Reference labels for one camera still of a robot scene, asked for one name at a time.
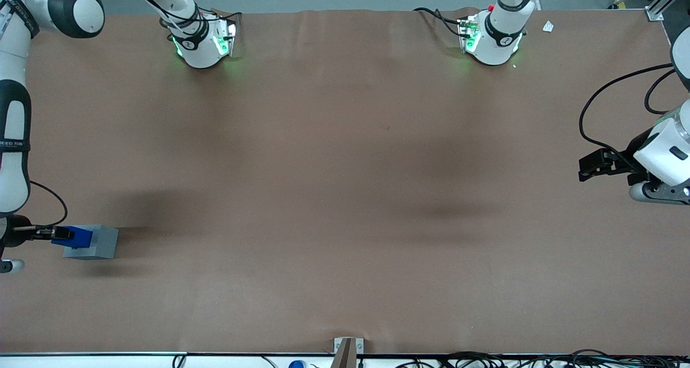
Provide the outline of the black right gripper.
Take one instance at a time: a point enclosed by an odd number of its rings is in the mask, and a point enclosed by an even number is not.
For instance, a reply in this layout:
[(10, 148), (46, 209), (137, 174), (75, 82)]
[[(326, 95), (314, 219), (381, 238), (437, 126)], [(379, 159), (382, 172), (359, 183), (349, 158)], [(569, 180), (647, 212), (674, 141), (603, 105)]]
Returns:
[(74, 233), (67, 226), (35, 226), (22, 215), (1, 218), (1, 248), (19, 247), (30, 240), (69, 241)]

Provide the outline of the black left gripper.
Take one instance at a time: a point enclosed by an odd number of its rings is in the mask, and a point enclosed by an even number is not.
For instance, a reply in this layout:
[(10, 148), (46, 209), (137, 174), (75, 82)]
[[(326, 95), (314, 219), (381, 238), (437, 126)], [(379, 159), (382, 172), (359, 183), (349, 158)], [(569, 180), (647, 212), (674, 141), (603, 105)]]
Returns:
[(626, 149), (619, 153), (623, 159), (609, 149), (597, 149), (580, 158), (578, 160), (579, 181), (585, 182), (597, 176), (616, 176), (621, 173), (630, 173), (627, 177), (628, 186), (645, 184), (649, 181), (648, 170), (633, 155), (643, 147), (651, 133), (652, 128), (648, 128), (634, 137)]

